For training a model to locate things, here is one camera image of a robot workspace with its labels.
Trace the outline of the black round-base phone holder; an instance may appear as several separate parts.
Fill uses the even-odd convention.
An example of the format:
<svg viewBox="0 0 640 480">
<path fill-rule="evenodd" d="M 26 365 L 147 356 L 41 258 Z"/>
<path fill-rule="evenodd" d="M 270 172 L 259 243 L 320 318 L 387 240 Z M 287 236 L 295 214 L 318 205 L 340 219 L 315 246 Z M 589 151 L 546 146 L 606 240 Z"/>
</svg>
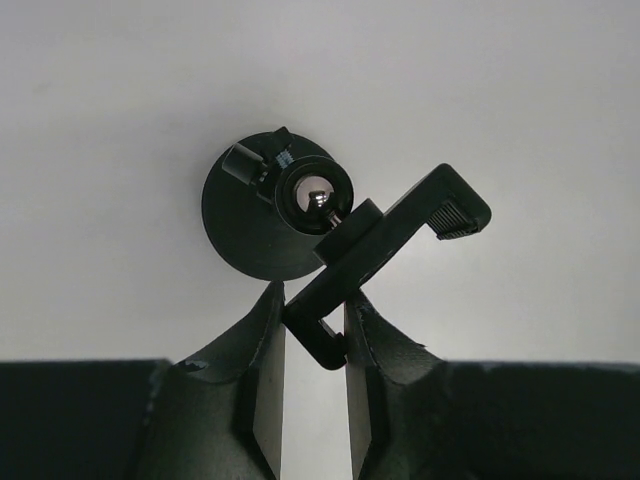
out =
<svg viewBox="0 0 640 480">
<path fill-rule="evenodd" d="M 492 212 L 450 165 L 440 164 L 389 209 L 357 202 L 346 170 L 286 128 L 230 145 L 203 186 L 201 215 L 218 255 L 265 281 L 308 277 L 283 322 L 323 368 L 346 362 L 326 316 L 356 293 L 423 227 L 441 241 L 480 233 Z"/>
</svg>

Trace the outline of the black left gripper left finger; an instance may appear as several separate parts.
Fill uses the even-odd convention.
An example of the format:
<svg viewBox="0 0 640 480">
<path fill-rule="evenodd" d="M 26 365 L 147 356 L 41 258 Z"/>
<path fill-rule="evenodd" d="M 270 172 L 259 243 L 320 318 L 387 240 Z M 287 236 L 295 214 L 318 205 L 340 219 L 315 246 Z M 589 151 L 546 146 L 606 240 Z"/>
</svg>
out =
<svg viewBox="0 0 640 480">
<path fill-rule="evenodd" d="M 178 363 L 1 366 L 5 479 L 276 479 L 281 471 L 284 286 Z"/>
</svg>

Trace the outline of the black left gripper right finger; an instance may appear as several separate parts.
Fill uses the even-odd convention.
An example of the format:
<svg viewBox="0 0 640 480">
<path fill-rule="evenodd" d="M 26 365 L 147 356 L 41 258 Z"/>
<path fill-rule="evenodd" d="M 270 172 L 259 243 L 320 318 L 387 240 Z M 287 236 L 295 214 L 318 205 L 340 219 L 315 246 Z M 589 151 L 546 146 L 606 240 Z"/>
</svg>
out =
<svg viewBox="0 0 640 480">
<path fill-rule="evenodd" d="M 356 479 L 635 479 L 639 368 L 444 360 L 344 307 Z"/>
</svg>

